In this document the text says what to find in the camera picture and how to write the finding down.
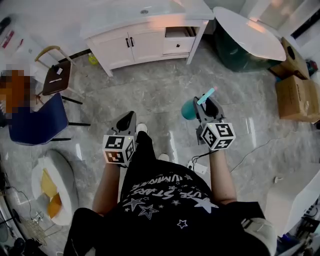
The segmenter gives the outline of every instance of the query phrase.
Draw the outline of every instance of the power strip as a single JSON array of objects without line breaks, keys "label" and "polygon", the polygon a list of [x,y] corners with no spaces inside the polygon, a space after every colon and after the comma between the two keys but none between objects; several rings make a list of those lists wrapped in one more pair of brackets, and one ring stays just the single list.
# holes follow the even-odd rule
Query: power strip
[{"label": "power strip", "polygon": [[199,174],[206,174],[206,172],[208,171],[208,168],[204,165],[201,165],[199,163],[195,163],[193,164],[192,161],[190,160],[187,167],[191,170],[191,171],[194,171],[194,172],[197,172]]}]

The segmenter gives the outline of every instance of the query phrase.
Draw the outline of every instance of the open drawer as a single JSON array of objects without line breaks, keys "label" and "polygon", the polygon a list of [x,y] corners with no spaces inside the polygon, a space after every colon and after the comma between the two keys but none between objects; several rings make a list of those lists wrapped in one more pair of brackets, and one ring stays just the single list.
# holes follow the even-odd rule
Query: open drawer
[{"label": "open drawer", "polygon": [[192,27],[167,27],[163,42],[163,54],[189,53],[195,38],[196,32]]}]

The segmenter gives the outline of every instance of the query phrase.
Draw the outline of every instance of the black chair leg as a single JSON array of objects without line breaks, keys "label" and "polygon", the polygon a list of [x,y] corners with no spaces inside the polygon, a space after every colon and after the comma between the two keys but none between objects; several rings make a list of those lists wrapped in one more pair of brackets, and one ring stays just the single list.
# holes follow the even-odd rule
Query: black chair leg
[{"label": "black chair leg", "polygon": [[71,138],[53,138],[50,141],[51,142],[65,142],[65,141],[71,141]]},{"label": "black chair leg", "polygon": [[80,104],[80,105],[83,104],[83,103],[80,102],[80,101],[77,101],[77,100],[75,100],[75,99],[68,98],[68,97],[65,97],[65,96],[62,96],[62,95],[61,95],[61,98],[62,98],[63,100],[69,101],[69,102],[77,103],[77,104]]},{"label": "black chair leg", "polygon": [[90,123],[83,123],[83,122],[69,122],[70,126],[91,126]]}]

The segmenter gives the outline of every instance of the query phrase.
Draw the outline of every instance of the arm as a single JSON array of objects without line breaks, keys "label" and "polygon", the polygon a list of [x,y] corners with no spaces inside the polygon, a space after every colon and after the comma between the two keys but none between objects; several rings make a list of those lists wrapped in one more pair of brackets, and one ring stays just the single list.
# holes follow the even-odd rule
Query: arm
[{"label": "arm", "polygon": [[107,163],[99,187],[95,193],[92,210],[100,215],[107,214],[118,203],[120,167]]},{"label": "arm", "polygon": [[227,205],[237,201],[237,194],[231,174],[228,170],[224,150],[209,155],[211,173],[211,191],[215,201]]}]

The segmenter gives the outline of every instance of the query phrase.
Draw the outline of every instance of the brown chair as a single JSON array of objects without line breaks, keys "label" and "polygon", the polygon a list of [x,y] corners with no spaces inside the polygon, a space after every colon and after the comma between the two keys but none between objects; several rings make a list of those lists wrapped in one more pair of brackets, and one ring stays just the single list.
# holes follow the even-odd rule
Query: brown chair
[{"label": "brown chair", "polygon": [[[58,50],[68,61],[64,61],[58,63],[54,67],[49,67],[45,63],[40,60],[40,57],[51,50]],[[43,66],[48,68],[48,73],[46,74],[45,81],[43,84],[43,90],[39,94],[36,95],[36,100],[39,100],[41,103],[40,94],[47,96],[51,94],[55,94],[61,92],[63,90],[69,90],[70,92],[78,95],[81,98],[85,98],[81,93],[69,87],[69,79],[71,75],[72,66],[77,66],[76,63],[69,58],[67,54],[63,50],[60,49],[59,46],[52,45],[44,48],[38,56],[34,59],[35,62],[41,63]],[[58,68],[62,69],[61,74],[57,74],[56,70]]]}]

